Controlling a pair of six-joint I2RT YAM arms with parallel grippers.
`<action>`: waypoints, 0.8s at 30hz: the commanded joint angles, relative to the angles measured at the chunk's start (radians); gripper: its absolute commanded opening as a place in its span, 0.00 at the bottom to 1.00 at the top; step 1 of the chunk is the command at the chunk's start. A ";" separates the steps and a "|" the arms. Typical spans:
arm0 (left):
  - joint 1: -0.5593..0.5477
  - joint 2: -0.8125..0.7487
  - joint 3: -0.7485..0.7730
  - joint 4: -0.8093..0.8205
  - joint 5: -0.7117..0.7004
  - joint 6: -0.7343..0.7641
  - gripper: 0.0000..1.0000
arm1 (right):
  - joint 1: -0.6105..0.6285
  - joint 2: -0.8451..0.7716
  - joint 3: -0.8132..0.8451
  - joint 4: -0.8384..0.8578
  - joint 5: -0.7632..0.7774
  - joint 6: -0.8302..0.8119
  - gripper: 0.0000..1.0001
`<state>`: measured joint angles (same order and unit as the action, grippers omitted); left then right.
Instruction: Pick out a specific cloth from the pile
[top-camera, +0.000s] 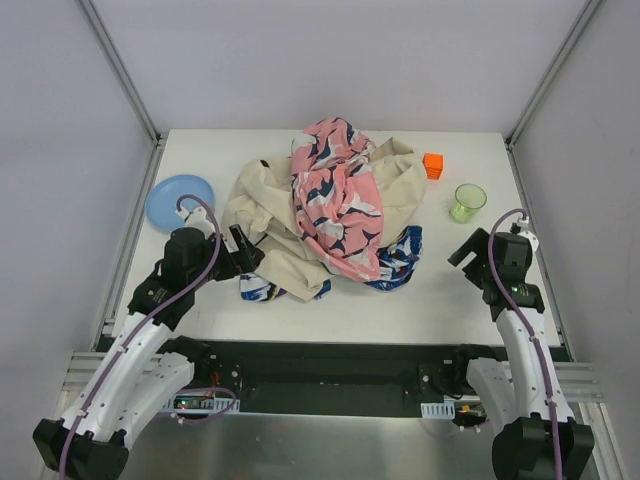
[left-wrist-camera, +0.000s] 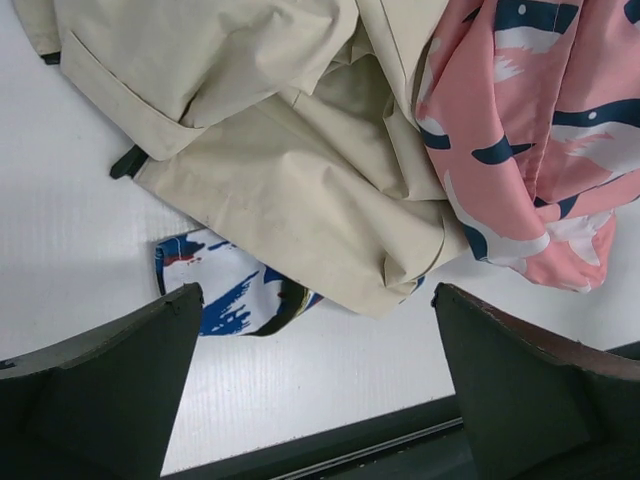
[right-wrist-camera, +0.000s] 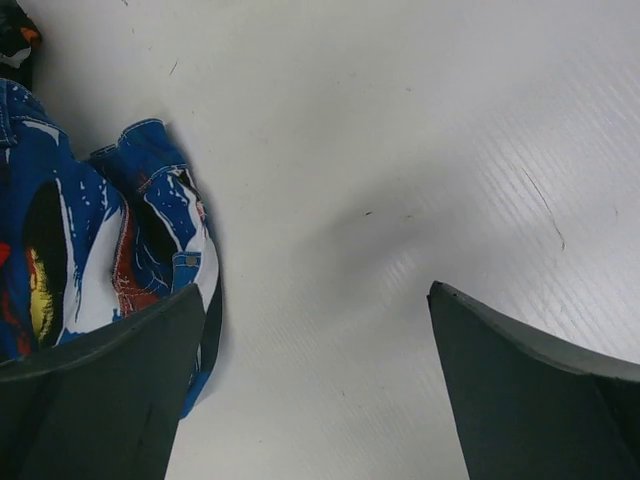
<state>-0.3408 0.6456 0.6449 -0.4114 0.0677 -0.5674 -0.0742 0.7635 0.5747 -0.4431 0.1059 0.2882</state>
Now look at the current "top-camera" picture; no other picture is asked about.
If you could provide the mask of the pink patterned cloth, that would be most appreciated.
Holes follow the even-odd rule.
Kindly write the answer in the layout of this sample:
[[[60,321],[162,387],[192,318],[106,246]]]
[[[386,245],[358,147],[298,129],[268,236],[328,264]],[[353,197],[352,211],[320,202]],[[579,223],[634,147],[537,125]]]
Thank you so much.
[[[375,143],[348,121],[326,118],[292,141],[291,192],[300,239],[333,275],[380,278],[384,213],[369,166]]]

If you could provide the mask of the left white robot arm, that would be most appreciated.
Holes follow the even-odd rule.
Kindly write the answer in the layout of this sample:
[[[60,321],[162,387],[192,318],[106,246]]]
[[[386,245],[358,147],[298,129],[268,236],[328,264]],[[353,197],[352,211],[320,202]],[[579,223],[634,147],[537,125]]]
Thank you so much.
[[[137,436],[180,390],[222,388],[211,347],[174,332],[200,287],[252,273],[263,260],[239,226],[231,237],[235,251],[216,233],[193,227],[171,233],[82,392],[60,419],[43,419],[33,432],[45,465],[60,478],[118,478]]]

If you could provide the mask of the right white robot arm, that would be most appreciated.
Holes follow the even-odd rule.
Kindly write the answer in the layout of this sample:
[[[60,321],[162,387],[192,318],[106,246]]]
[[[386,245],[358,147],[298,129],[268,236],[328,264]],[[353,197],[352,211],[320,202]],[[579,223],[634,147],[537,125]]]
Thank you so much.
[[[530,240],[478,228],[448,261],[481,290],[507,354],[501,362],[474,346],[463,362],[494,432],[495,477],[580,478],[595,439],[576,421],[553,365],[542,294],[526,281]]]

